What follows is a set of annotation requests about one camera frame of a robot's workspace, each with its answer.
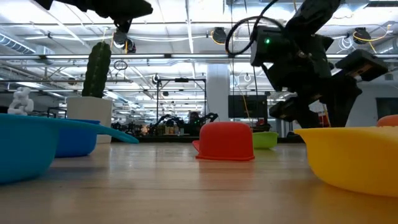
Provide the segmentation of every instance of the white pot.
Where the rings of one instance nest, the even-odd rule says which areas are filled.
[[[111,127],[112,123],[111,100],[84,96],[67,98],[67,115],[69,119],[90,119],[100,121],[103,126]],[[97,144],[110,143],[111,136],[100,134]]]

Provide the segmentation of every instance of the black cable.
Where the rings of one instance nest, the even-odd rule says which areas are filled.
[[[234,19],[233,19],[233,0],[230,0],[231,3],[231,30],[233,29],[233,24],[234,24]],[[232,51],[234,50],[234,40],[232,39]],[[234,62],[234,58],[232,58],[232,96],[233,96],[233,100],[232,100],[232,117],[234,119],[235,122],[235,62]]]
[[[268,17],[264,17],[264,16],[263,16],[264,13],[265,13],[272,5],[274,5],[277,1],[278,1],[278,0],[272,0],[265,8],[261,11],[261,13],[260,13],[259,16],[252,16],[252,17],[248,17],[248,18],[242,19],[242,20],[238,21],[238,22],[235,24],[235,26],[233,26],[233,27],[231,28],[230,32],[228,33],[228,35],[227,35],[227,37],[226,37],[226,41],[225,41],[225,51],[228,53],[228,55],[239,55],[239,54],[242,54],[243,52],[247,51],[247,50],[250,48],[250,46],[253,44],[253,42],[254,42],[254,37],[253,37],[253,36],[250,36],[250,41],[249,41],[249,43],[247,44],[247,46],[245,46],[245,48],[243,48],[242,50],[240,50],[240,51],[238,51],[238,52],[230,52],[230,51],[229,51],[229,41],[230,41],[230,39],[232,38],[233,33],[236,31],[236,29],[237,29],[241,24],[243,24],[243,23],[245,23],[245,22],[249,22],[249,21],[252,20],[252,19],[256,19],[256,21],[255,21],[255,23],[254,23],[254,25],[253,25],[253,30],[255,30],[256,27],[257,27],[257,25],[259,24],[260,20],[261,20],[261,19],[265,19],[265,20],[268,20],[268,21],[272,22],[272,23],[275,24],[276,26],[278,26],[278,28],[280,28],[282,32],[284,31],[284,27],[283,27],[283,25],[282,25],[280,22],[276,21],[275,19],[271,19],[271,18],[268,18]]]

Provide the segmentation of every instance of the table surface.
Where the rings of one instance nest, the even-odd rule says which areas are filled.
[[[0,186],[0,223],[398,223],[398,198],[324,184],[304,144],[253,162],[196,160],[191,144],[104,144]]]

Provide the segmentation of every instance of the yellow bowl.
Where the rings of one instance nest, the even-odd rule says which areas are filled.
[[[295,132],[312,171],[346,190],[398,197],[398,127],[315,128]]]

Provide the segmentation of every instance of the wall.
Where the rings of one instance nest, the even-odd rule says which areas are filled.
[[[347,127],[366,127],[377,124],[376,98],[398,97],[398,89],[392,85],[361,85],[363,93],[360,95],[351,113]]]

